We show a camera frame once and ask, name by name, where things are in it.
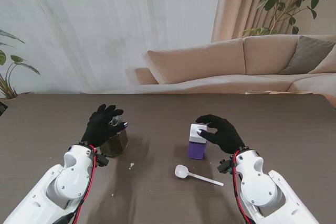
beige curtain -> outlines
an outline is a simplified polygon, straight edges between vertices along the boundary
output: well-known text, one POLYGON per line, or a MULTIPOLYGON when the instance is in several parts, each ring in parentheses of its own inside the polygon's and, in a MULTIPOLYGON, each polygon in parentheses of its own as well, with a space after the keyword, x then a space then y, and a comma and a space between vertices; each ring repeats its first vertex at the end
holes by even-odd
MULTIPOLYGON (((269 26, 273 11, 257 9, 259 0, 218 0, 212 42, 241 38, 248 28, 269 26)), ((290 32, 288 20, 277 24, 276 29, 290 32)))

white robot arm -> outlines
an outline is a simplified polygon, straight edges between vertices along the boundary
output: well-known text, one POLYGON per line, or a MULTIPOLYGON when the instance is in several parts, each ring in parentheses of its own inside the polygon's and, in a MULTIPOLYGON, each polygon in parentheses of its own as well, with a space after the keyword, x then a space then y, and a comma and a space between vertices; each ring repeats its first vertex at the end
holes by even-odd
POLYGON ((257 224, 318 224, 317 220, 276 171, 264 174, 264 160, 254 150, 240 152, 235 157, 235 169, 241 177, 240 197, 257 224), (285 204, 268 216, 259 207, 271 207, 285 196, 285 204))
POLYGON ((71 146, 64 166, 49 169, 4 223, 69 223, 89 186, 94 155, 89 147, 71 146))

brown tabletop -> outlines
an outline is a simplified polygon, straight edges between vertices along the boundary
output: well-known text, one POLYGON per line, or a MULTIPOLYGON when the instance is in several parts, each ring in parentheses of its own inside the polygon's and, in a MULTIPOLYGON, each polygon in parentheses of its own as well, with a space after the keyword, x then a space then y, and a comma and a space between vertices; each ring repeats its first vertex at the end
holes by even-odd
POLYGON ((264 158, 264 172, 279 172, 320 223, 334 223, 336 110, 321 95, 232 94, 19 97, 0 117, 0 221, 63 164, 102 103, 125 110, 129 146, 96 170, 79 223, 243 223, 232 177, 216 168, 228 155, 209 144, 204 160, 187 157, 190 124, 203 114, 227 118, 264 158), (178 179, 178 164, 225 186, 178 179))

sofa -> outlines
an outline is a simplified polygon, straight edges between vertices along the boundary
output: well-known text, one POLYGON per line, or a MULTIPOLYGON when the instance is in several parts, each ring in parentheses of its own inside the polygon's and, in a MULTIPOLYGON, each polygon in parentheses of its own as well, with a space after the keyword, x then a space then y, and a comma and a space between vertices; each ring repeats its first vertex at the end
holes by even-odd
MULTIPOLYGON (((307 37, 336 41, 336 35, 307 37)), ((129 80, 135 87, 122 92, 311 91, 323 94, 336 107, 336 71, 279 74, 295 53, 298 40, 298 35, 267 35, 187 49, 148 51, 143 55, 148 67, 129 69, 128 76, 133 74, 129 80)))

white spoon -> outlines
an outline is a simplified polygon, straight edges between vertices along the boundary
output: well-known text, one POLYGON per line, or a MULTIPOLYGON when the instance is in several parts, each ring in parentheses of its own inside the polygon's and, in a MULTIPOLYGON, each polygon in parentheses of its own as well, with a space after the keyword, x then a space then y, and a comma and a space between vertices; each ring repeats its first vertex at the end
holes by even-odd
POLYGON ((205 177, 202 177, 202 176, 198 176, 196 174, 193 174, 193 173, 190 173, 188 171, 188 168, 185 167, 184 165, 178 165, 175 169, 175 175, 179 178, 186 178, 187 176, 192 176, 194 178, 199 178, 201 180, 204 180, 204 181, 207 181, 207 182, 210 182, 210 183, 213 183, 213 184, 216 184, 216 185, 219 185, 219 186, 224 186, 223 183, 221 182, 217 182, 217 181, 214 181, 212 179, 208 179, 208 178, 205 178, 205 177))

